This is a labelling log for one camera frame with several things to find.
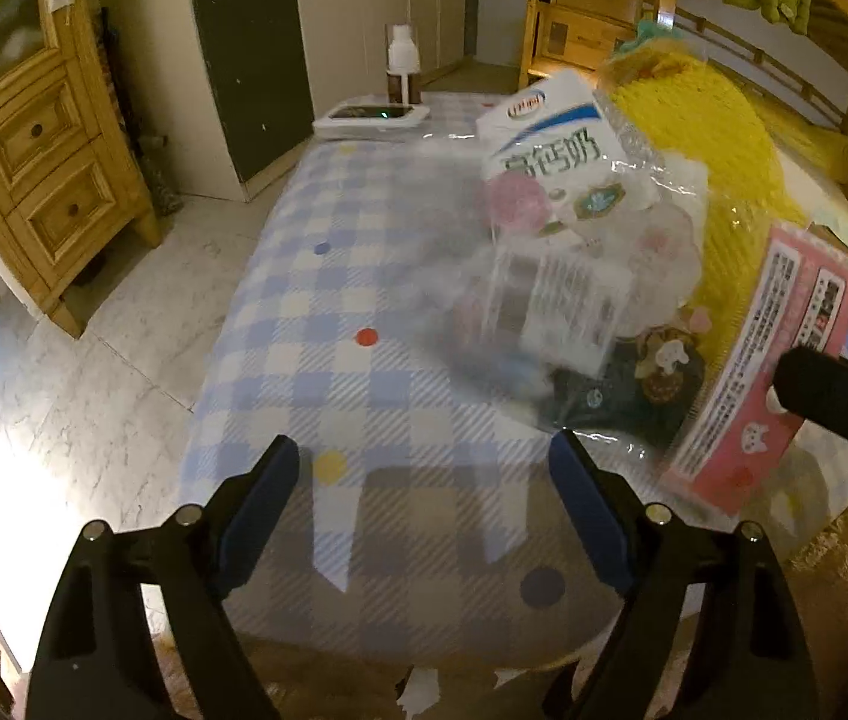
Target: tile floor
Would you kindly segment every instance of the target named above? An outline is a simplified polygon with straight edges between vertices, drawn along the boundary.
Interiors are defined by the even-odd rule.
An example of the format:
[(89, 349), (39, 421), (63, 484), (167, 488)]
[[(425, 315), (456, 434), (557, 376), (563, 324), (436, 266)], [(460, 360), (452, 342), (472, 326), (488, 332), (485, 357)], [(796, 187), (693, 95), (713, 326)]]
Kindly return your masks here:
[[(516, 70), (468, 63), (430, 88), (505, 94)], [(285, 180), (246, 205), (190, 197), (156, 250), (121, 234), (68, 295), (94, 309), (80, 341), (1, 301), (0, 626), (25, 670), (82, 524), (171, 514), (205, 356)], [(159, 596), (145, 598), (163, 627)]]

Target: screw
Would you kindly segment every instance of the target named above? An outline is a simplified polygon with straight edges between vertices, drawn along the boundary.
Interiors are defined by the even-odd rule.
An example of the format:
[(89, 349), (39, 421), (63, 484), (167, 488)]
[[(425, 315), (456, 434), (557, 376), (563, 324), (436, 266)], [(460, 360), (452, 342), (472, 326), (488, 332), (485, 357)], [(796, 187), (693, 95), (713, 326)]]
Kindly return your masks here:
[(747, 520), (747, 522), (744, 522), (741, 525), (741, 535), (744, 538), (747, 538), (748, 541), (761, 541), (763, 538), (763, 528), (756, 522)]
[(667, 525), (670, 522), (670, 518), (673, 517), (673, 512), (662, 503), (650, 504), (643, 510), (643, 513), (646, 514), (646, 517), (654, 525)]
[(204, 512), (205, 510), (197, 506), (196, 503), (185, 504), (175, 512), (175, 520), (178, 522), (178, 525), (187, 527), (188, 525), (194, 525)]
[(103, 519), (95, 519), (85, 525), (85, 529), (80, 532), (87, 541), (97, 541), (101, 536), (104, 536), (104, 531), (107, 529), (107, 523)]

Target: blue dot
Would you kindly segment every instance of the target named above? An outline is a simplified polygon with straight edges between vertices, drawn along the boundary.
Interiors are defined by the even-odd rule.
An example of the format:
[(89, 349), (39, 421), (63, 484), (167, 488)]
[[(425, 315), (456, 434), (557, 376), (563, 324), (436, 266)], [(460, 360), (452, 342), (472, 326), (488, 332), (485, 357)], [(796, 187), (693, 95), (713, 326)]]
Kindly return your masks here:
[(547, 608), (564, 597), (564, 575), (556, 568), (541, 565), (524, 576), (521, 598), (531, 608)]

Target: pink package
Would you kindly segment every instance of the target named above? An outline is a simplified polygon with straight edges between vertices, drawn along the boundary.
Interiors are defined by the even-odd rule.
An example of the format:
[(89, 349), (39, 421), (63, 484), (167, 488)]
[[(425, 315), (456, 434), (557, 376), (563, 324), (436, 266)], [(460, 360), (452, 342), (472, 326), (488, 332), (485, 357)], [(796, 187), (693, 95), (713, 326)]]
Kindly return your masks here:
[(737, 343), (662, 481), (737, 514), (804, 421), (768, 404), (778, 359), (799, 344), (837, 356), (847, 332), (848, 256), (777, 223)]

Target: blue and white tablecloth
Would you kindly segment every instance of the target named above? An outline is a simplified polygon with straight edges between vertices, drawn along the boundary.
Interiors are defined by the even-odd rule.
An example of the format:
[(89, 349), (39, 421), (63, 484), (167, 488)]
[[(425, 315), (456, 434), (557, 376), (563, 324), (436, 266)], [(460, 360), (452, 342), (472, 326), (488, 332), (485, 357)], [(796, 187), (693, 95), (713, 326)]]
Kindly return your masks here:
[[(471, 134), (496, 101), (428, 95), (429, 127)], [(250, 582), (225, 604), (237, 630), (376, 661), (545, 664), (593, 640), (620, 601), (552, 489), (549, 436), (387, 331), (389, 269), (413, 237), (411, 217), (394, 213), (395, 187), (415, 154), (316, 143), (302, 159), (209, 361), (181, 500), (205, 501), (285, 434), (305, 450), (301, 479)], [(670, 500), (626, 437), (594, 434), (590, 447), (643, 497)], [(805, 451), (804, 466), (826, 501), (795, 511), (768, 498), (762, 509), (798, 542), (848, 503), (848, 448), (825, 454), (818, 463)], [(782, 480), (790, 498), (803, 474)]]

